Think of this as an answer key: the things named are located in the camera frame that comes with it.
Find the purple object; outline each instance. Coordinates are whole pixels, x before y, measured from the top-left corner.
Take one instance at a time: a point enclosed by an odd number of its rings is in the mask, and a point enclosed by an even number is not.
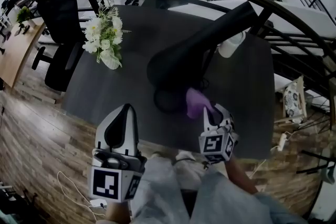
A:
[[[214,108],[209,99],[201,92],[194,88],[189,88],[186,94],[187,116],[190,119],[196,119],[203,113],[203,108],[207,107],[210,112],[214,113]]]

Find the wooden floor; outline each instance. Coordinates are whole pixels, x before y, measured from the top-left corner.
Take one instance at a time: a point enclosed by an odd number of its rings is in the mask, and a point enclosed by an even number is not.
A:
[[[22,82],[50,97],[59,97],[43,83],[47,64],[31,70],[33,57],[34,53],[27,61]],[[87,196],[87,168],[94,148],[95,126],[66,116],[59,104],[50,105],[16,91],[12,94],[0,92],[0,105],[5,108],[0,119],[0,181],[13,185],[20,194],[25,188],[30,194],[37,193],[37,207],[43,216],[49,215],[49,223],[93,223],[94,218],[87,208],[63,195],[57,173],[64,172]],[[295,133],[284,151],[273,150],[272,158],[253,179],[258,189],[270,193],[300,215],[309,209],[320,178],[317,174],[295,174],[298,168],[317,165],[315,159],[298,153],[303,149],[320,153],[322,148],[336,142],[329,131],[316,135],[320,129],[321,126],[317,126]],[[274,145],[281,133],[282,130],[275,129]],[[145,141],[140,142],[139,148],[145,156],[162,150]],[[240,162],[248,173],[259,164],[248,159]],[[224,171],[223,165],[219,165],[219,169]],[[62,175],[60,181],[67,195],[87,204]]]

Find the wooden chair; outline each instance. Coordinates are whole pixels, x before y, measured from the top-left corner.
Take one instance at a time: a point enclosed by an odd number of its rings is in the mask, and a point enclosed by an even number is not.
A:
[[[297,83],[297,92],[299,93],[299,106],[302,109],[302,114],[295,115],[295,116],[288,116],[285,108],[285,100],[282,102],[282,119],[275,120],[274,123],[285,123],[286,125],[295,124],[292,120],[299,119],[299,118],[306,118],[307,117],[307,110],[306,110],[306,102],[305,102],[305,93],[303,90],[303,76],[300,76],[298,79],[288,83],[287,85],[283,86],[282,88],[278,89],[276,92],[280,92],[284,94],[286,88],[294,83]]]

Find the white vase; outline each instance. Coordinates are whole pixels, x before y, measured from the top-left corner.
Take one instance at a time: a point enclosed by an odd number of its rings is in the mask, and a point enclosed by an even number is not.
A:
[[[218,52],[224,58],[229,58],[235,52],[235,50],[239,47],[240,44],[243,43],[246,37],[245,32],[241,32],[233,37],[230,37],[226,41],[222,42],[220,45]]]
[[[27,22],[28,22],[28,25],[29,25],[31,28],[35,28],[35,27],[36,27],[36,24],[34,23],[33,20],[29,19]]]

